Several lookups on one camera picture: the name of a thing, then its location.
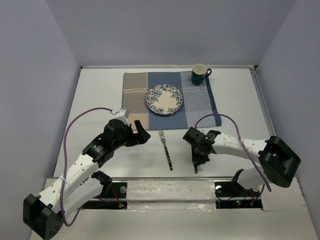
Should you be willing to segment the steel knife patterned handle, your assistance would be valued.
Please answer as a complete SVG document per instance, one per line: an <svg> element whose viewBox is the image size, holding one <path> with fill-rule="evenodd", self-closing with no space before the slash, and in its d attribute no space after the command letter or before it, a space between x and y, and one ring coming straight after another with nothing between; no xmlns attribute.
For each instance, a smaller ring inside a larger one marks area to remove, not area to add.
<svg viewBox="0 0 320 240"><path fill-rule="evenodd" d="M193 164L193 166L194 166L194 171L195 171L196 174L198 173L198 166L199 166L199 165L200 165L199 162L195 162L195 163Z"/></svg>

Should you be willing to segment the blue beige checked cloth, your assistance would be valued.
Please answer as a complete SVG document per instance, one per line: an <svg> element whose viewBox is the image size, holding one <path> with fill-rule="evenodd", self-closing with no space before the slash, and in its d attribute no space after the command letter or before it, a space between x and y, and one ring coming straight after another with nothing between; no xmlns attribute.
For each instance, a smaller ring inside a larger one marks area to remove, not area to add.
<svg viewBox="0 0 320 240"><path fill-rule="evenodd" d="M220 127L209 79L194 85L191 77L190 71L124 73L121 107L129 122L139 120L146 130Z"/></svg>

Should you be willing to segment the blue floral ceramic plate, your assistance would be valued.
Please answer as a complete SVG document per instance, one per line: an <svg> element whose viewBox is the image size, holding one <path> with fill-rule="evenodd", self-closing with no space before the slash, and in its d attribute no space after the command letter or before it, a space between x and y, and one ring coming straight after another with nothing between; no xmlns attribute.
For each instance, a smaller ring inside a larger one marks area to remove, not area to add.
<svg viewBox="0 0 320 240"><path fill-rule="evenodd" d="M147 108L162 116L176 113L182 107L183 102L182 92L170 84L158 84L149 89L145 96Z"/></svg>

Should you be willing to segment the teal mug white inside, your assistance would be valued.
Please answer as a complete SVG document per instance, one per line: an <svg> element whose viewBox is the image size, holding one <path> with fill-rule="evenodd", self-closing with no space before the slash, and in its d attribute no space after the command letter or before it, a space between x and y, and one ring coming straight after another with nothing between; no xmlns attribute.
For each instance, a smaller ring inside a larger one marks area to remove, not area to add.
<svg viewBox="0 0 320 240"><path fill-rule="evenodd" d="M191 82L193 85L199 86L205 78L209 77L211 74L211 68L207 68L205 65L197 63L192 67Z"/></svg>

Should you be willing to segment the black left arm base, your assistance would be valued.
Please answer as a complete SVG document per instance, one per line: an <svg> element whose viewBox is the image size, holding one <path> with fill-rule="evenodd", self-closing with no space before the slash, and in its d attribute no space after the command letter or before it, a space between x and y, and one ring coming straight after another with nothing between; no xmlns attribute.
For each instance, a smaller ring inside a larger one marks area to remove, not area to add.
<svg viewBox="0 0 320 240"><path fill-rule="evenodd" d="M102 192L87 201L82 208L84 210L122 210L126 209L127 182L113 182L111 186L104 186Z"/></svg>

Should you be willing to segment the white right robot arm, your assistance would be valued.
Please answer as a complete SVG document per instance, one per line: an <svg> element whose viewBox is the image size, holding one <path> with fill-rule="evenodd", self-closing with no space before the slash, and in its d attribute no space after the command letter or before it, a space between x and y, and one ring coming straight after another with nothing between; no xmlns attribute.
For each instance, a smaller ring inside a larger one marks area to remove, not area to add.
<svg viewBox="0 0 320 240"><path fill-rule="evenodd" d="M204 134L191 127L183 140L191 145L194 167L208 161L210 154L251 161L253 168L240 169L232 178L228 189L235 196L262 185L289 188L301 163L300 157L281 138L273 135L267 140L240 140L220 131L210 130Z"/></svg>

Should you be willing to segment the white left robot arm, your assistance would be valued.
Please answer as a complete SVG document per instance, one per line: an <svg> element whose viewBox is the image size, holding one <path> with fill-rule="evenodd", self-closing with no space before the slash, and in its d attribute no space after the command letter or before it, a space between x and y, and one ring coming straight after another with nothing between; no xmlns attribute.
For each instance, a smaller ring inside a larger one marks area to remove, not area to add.
<svg viewBox="0 0 320 240"><path fill-rule="evenodd" d="M52 239L68 226L67 216L94 197L110 194L112 179L100 168L117 149L143 145L150 139L139 120L134 122L137 132L129 123L111 119L103 133L95 137L71 167L51 186L37 195L29 194L23 200L23 222L43 240Z"/></svg>

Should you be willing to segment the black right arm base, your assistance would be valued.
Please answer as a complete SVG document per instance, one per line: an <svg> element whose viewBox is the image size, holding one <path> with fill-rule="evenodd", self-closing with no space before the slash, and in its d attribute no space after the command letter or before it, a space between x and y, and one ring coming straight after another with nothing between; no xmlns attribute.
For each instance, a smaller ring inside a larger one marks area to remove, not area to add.
<svg viewBox="0 0 320 240"><path fill-rule="evenodd" d="M216 181L216 209L262 209L261 192L257 189L245 189L236 182Z"/></svg>

